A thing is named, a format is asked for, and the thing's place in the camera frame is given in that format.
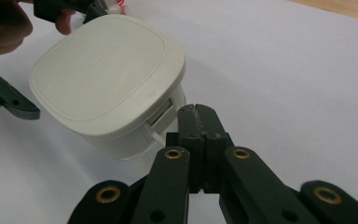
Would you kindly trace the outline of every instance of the rounded square lid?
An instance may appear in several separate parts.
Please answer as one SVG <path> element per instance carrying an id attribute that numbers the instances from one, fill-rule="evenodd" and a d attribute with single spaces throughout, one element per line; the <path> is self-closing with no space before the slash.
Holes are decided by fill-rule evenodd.
<path id="1" fill-rule="evenodd" d="M 68 128 L 128 133 L 168 99 L 185 72 L 180 44 L 128 16 L 108 15 L 68 35 L 34 66 L 31 90 Z"/>

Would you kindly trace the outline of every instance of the screw hole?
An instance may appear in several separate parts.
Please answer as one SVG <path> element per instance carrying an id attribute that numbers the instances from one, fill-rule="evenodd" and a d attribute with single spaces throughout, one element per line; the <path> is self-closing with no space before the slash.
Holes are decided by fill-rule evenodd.
<path id="1" fill-rule="evenodd" d="M 331 203 L 331 204 L 342 203 L 342 198 L 339 196 L 339 194 L 330 188 L 317 187 L 313 190 L 313 193 L 315 194 L 316 197 L 318 197 L 320 200 L 324 201 L 325 203 Z"/>
<path id="2" fill-rule="evenodd" d="M 165 152 L 165 157 L 168 159 L 178 159 L 182 156 L 182 152 L 177 149 L 171 149 Z"/>
<path id="3" fill-rule="evenodd" d="M 298 216 L 292 211 L 282 211 L 282 217 L 290 222 L 298 222 Z"/>
<path id="4" fill-rule="evenodd" d="M 247 159 L 251 156 L 251 154 L 249 154 L 249 152 L 244 149 L 235 149 L 233 153 L 234 156 L 239 159 Z"/>
<path id="5" fill-rule="evenodd" d="M 165 214 L 160 210 L 153 211 L 150 214 L 150 220 L 152 220 L 153 222 L 161 222 L 164 219 L 165 219 Z"/>
<path id="6" fill-rule="evenodd" d="M 98 190 L 95 199 L 99 203 L 112 203 L 120 196 L 120 189 L 116 186 L 108 186 Z"/>

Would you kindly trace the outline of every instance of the white table surface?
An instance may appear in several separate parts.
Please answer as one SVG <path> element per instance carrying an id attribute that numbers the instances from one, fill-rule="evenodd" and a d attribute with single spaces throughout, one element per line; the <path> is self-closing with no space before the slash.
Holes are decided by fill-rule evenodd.
<path id="1" fill-rule="evenodd" d="M 186 53 L 187 101 L 214 108 L 237 146 L 253 149 L 286 185 L 321 179 L 358 200 L 358 20 L 283 0 L 128 0 L 131 15 L 175 36 Z M 0 109 L 0 224 L 66 223 L 93 185 L 132 183 L 143 157 L 114 161 L 63 127 L 33 97 L 33 64 L 63 36 L 34 32 L 0 56 L 0 75 L 41 108 Z M 81 17 L 75 16 L 78 27 Z M 188 223 L 225 223 L 216 196 L 192 195 Z"/>

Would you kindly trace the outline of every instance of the white container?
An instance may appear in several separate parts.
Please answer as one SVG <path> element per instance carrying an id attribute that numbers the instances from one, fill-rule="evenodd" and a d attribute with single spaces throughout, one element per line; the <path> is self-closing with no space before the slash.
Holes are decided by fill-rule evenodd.
<path id="1" fill-rule="evenodd" d="M 30 86 L 59 122 L 112 158 L 177 132 L 185 55 L 171 36 L 122 15 L 83 25 L 34 66 Z"/>

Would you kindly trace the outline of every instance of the human hand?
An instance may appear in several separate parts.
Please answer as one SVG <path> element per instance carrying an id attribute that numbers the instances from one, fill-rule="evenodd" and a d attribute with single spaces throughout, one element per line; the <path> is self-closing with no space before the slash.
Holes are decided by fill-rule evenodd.
<path id="1" fill-rule="evenodd" d="M 62 9 L 62 14 L 56 20 L 56 28 L 61 34 L 71 33 L 70 20 L 73 14 L 75 12 L 72 9 Z M 32 31 L 33 26 L 17 1 L 0 0 L 0 54 L 16 49 Z"/>

